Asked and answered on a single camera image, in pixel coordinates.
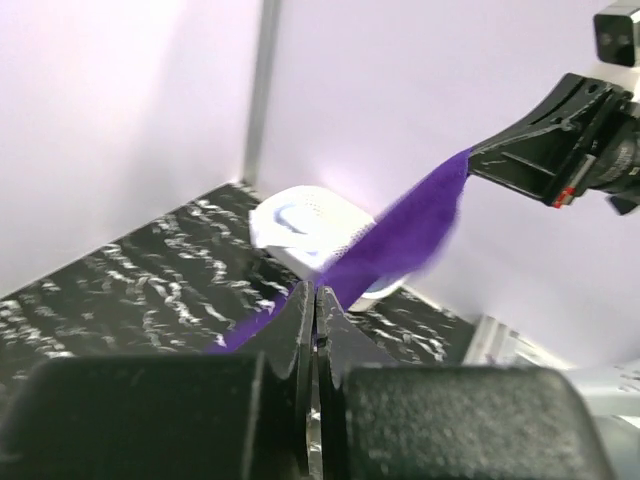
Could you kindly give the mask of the aluminium rail frame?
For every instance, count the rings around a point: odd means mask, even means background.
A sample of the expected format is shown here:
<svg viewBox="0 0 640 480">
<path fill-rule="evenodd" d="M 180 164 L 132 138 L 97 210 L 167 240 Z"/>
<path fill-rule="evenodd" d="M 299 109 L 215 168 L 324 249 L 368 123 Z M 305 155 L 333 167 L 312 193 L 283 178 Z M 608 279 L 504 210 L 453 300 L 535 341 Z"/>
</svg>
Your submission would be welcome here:
<svg viewBox="0 0 640 480">
<path fill-rule="evenodd" d="M 463 362 L 561 370 L 596 416 L 639 418 L 639 361 L 579 368 L 490 316 L 476 323 Z"/>
</svg>

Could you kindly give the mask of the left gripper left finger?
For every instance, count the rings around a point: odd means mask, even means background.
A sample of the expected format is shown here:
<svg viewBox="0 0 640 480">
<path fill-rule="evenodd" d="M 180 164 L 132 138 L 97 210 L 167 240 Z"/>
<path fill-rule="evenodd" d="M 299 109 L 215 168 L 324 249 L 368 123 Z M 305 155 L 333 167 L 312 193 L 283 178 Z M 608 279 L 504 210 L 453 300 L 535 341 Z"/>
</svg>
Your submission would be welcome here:
<svg viewBox="0 0 640 480">
<path fill-rule="evenodd" d="M 307 416 L 311 404 L 315 293 L 312 281 L 297 283 L 264 330 L 271 338 L 269 362 L 286 387 L 291 425 L 288 440 L 301 475 L 309 474 Z"/>
</svg>

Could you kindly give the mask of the light blue towel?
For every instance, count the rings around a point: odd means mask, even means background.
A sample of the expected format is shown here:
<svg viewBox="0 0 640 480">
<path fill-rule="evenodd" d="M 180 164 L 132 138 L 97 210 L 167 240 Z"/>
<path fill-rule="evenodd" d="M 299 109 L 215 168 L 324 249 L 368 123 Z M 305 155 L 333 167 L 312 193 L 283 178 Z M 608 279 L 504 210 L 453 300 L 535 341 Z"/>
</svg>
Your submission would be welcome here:
<svg viewBox="0 0 640 480">
<path fill-rule="evenodd" d="M 302 278 L 331 266 L 374 225 L 371 215 L 325 191 L 273 196 L 249 213 L 252 244 Z"/>
</svg>

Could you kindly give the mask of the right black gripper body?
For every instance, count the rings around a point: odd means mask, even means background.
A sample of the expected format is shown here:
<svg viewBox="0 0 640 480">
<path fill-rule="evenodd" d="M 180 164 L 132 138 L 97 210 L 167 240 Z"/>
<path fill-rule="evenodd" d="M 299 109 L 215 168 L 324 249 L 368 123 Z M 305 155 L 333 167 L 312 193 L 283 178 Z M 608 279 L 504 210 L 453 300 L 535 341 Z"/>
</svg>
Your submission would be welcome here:
<svg viewBox="0 0 640 480">
<path fill-rule="evenodd" d="M 639 209 L 639 101 L 612 82 L 582 78 L 551 123 L 569 136 L 543 203 L 570 205 L 593 190 L 619 215 Z"/>
</svg>

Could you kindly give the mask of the white plastic basket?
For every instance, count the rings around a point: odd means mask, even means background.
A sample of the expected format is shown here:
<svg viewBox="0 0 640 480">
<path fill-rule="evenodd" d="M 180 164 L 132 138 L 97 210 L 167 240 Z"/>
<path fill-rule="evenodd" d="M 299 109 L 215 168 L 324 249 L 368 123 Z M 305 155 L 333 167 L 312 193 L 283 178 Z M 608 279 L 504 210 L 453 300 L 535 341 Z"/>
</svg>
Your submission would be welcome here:
<svg viewBox="0 0 640 480">
<path fill-rule="evenodd" d="M 263 250 L 299 278 L 313 279 L 333 288 L 349 312 L 364 312 L 397 292 L 406 283 L 398 274 L 368 275 L 365 282 L 348 286 L 331 280 L 332 268 L 340 272 L 349 249 L 379 230 L 377 218 L 342 196 L 319 186 L 298 185 L 279 191 L 249 211 L 252 246 Z"/>
</svg>

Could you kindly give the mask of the right aluminium corner post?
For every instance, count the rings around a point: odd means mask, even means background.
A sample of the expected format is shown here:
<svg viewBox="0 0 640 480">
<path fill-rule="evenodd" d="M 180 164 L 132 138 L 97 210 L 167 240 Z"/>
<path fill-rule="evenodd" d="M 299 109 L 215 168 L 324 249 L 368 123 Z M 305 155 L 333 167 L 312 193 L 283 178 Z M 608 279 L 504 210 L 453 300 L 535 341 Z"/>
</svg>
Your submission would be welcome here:
<svg viewBox="0 0 640 480">
<path fill-rule="evenodd" d="M 262 2 L 242 182 L 257 183 L 283 1 Z"/>
</svg>

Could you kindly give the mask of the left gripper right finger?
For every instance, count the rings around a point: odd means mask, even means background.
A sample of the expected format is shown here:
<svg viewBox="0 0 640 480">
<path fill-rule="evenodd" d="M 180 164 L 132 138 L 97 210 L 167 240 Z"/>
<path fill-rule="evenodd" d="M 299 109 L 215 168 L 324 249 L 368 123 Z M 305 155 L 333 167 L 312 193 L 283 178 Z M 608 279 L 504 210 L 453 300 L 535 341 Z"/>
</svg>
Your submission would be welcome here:
<svg viewBox="0 0 640 480">
<path fill-rule="evenodd" d="M 351 324 L 329 287 L 316 292 L 315 321 L 324 473 L 398 475 L 398 365 Z"/>
</svg>

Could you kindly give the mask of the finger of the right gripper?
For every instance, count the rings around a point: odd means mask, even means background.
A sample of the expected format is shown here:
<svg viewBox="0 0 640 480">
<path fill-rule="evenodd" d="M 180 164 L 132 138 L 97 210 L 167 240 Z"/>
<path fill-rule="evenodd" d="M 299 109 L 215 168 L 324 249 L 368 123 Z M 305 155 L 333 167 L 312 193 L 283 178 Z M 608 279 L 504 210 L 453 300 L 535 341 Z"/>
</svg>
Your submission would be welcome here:
<svg viewBox="0 0 640 480">
<path fill-rule="evenodd" d="M 472 154 L 486 154 L 535 134 L 546 133 L 552 127 L 568 125 L 594 108 L 607 94 L 606 81 L 567 73 L 533 110 L 498 134 L 476 144 Z"/>
<path fill-rule="evenodd" d="M 560 148 L 530 145 L 474 151 L 470 173 L 534 200 L 557 196 Z"/>
</svg>

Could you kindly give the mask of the purple towel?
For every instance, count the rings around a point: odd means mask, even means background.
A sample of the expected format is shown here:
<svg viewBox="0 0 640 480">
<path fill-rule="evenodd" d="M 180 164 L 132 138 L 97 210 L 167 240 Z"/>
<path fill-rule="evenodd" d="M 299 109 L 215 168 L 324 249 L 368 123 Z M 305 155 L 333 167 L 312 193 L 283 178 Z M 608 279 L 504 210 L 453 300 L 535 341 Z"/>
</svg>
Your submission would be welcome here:
<svg viewBox="0 0 640 480">
<path fill-rule="evenodd" d="M 429 264 L 456 223 L 470 155 L 462 150 L 432 170 L 342 257 L 312 275 L 313 289 L 331 288 L 348 307 L 375 281 Z"/>
</svg>

